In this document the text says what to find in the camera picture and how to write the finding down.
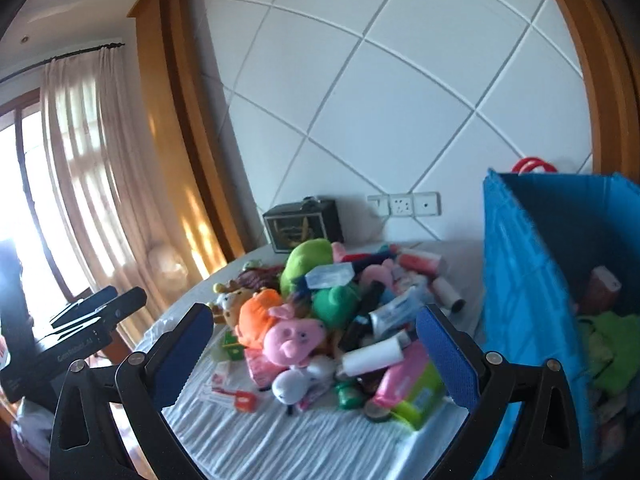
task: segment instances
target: blue storage box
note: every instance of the blue storage box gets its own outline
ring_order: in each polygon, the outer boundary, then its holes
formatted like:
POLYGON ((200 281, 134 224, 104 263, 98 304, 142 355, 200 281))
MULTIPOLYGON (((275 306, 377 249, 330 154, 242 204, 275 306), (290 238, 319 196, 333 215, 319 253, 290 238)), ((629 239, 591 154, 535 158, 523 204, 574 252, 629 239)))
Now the blue storage box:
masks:
MULTIPOLYGON (((510 362, 564 367, 586 467, 596 460, 590 377, 574 303, 594 267, 622 283, 615 312, 640 310, 640 189, 621 175, 497 174, 484 181, 484 348, 510 362)), ((508 409, 476 478, 491 475, 519 406, 508 409)))

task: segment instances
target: pink plush toy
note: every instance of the pink plush toy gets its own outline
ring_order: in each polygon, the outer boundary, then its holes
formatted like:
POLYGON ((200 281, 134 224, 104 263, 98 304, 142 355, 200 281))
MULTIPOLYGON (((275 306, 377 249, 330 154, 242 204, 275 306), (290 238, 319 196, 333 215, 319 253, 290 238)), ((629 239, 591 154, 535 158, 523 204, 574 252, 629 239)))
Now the pink plush toy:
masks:
POLYGON ((309 354, 326 336, 324 324, 317 319, 295 319, 289 304, 269 309, 271 316, 282 321, 272 326, 264 336, 264 355, 279 366, 306 366, 309 354))
POLYGON ((385 260, 381 265, 370 265, 360 275, 360 290, 367 288, 371 282, 384 283, 386 288, 393 290, 393 270, 394 261, 391 259, 385 260))

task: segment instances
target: orange toy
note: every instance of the orange toy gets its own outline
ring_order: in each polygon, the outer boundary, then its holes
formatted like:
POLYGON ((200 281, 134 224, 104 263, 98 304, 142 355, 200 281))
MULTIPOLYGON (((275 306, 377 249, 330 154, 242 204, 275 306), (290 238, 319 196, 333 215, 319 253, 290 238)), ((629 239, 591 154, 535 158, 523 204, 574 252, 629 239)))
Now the orange toy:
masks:
POLYGON ((236 326, 238 342, 247 348, 262 350, 265 334, 280 321, 270 316, 269 309, 282 303, 282 297, 272 288, 265 288, 245 301, 236 326))

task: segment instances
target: curtain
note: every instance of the curtain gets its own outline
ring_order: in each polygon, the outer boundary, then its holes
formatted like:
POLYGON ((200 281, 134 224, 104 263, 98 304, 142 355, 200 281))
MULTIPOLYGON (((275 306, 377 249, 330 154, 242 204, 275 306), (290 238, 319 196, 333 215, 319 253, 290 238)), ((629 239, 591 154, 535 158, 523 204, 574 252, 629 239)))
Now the curtain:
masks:
POLYGON ((40 99, 52 184, 92 288, 146 290, 146 308, 118 326, 133 346, 187 281, 136 141, 122 48, 52 61, 40 99))

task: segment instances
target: window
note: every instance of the window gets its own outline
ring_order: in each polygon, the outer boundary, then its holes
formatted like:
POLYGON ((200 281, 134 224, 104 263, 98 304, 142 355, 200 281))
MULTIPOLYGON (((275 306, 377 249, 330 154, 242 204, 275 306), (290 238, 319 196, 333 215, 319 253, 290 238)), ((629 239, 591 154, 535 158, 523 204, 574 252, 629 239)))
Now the window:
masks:
POLYGON ((0 238, 14 240, 36 325, 91 294, 47 165, 39 92, 0 106, 0 238))

